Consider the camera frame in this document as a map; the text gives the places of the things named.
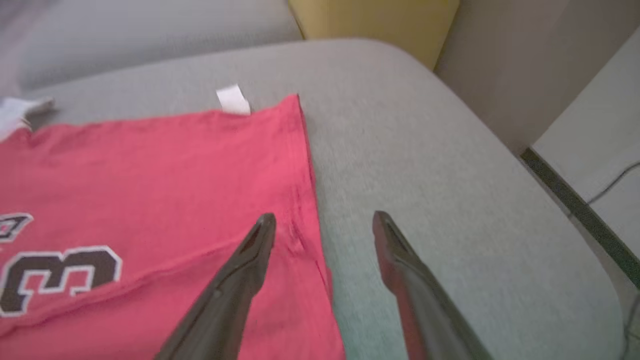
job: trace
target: black edge trim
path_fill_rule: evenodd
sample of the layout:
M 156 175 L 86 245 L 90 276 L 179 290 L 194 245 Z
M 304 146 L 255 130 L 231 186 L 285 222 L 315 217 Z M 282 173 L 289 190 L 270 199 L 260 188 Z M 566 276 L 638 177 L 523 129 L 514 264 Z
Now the black edge trim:
M 527 148 L 520 157 L 640 289 L 640 261 L 622 240 L 535 151 Z

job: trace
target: gray cushion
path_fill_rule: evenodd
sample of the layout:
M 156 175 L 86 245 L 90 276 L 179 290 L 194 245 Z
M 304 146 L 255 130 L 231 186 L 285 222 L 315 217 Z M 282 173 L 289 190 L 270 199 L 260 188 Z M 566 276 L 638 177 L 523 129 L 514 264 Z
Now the gray cushion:
M 62 0 L 33 34 L 25 90 L 152 61 L 300 40 L 286 0 Z
M 388 211 L 497 359 L 614 359 L 614 288 L 517 159 L 432 73 L 366 40 L 275 45 L 41 89 L 83 124 L 219 106 L 239 83 L 254 109 L 299 93 L 317 176 L 335 316 L 349 359 L 406 357 L 371 219 Z

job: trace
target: red t-shirt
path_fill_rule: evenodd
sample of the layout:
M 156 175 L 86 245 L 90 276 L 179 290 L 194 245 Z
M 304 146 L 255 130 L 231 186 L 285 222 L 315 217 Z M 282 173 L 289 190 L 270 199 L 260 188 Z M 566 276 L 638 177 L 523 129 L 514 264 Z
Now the red t-shirt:
M 298 97 L 0 143 L 0 357 L 150 359 L 262 213 L 240 359 L 342 359 Z

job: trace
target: white surface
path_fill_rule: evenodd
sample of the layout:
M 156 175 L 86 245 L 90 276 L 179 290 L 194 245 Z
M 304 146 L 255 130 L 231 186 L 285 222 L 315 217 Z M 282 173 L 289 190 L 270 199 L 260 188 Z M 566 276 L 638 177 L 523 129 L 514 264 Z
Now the white surface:
M 5 97 L 0 99 L 0 141 L 6 139 L 14 131 L 29 127 L 28 115 L 43 113 L 53 108 L 53 99 L 45 98 L 35 101 Z
M 250 115 L 251 107 L 249 102 L 244 98 L 240 86 L 238 84 L 216 90 L 218 100 L 222 105 L 222 111 L 236 115 Z
M 640 28 L 533 148 L 585 201 L 640 160 Z M 640 256 L 637 171 L 592 208 Z

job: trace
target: white wall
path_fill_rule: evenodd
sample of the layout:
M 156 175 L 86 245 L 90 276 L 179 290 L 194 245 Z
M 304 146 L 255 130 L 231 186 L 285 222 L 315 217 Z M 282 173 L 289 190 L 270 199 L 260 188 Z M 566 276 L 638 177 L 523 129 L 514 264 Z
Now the white wall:
M 640 28 L 533 149 L 585 201 L 640 161 Z M 640 168 L 592 208 L 640 257 Z
M 519 155 L 638 25 L 639 0 L 461 0 L 436 74 Z

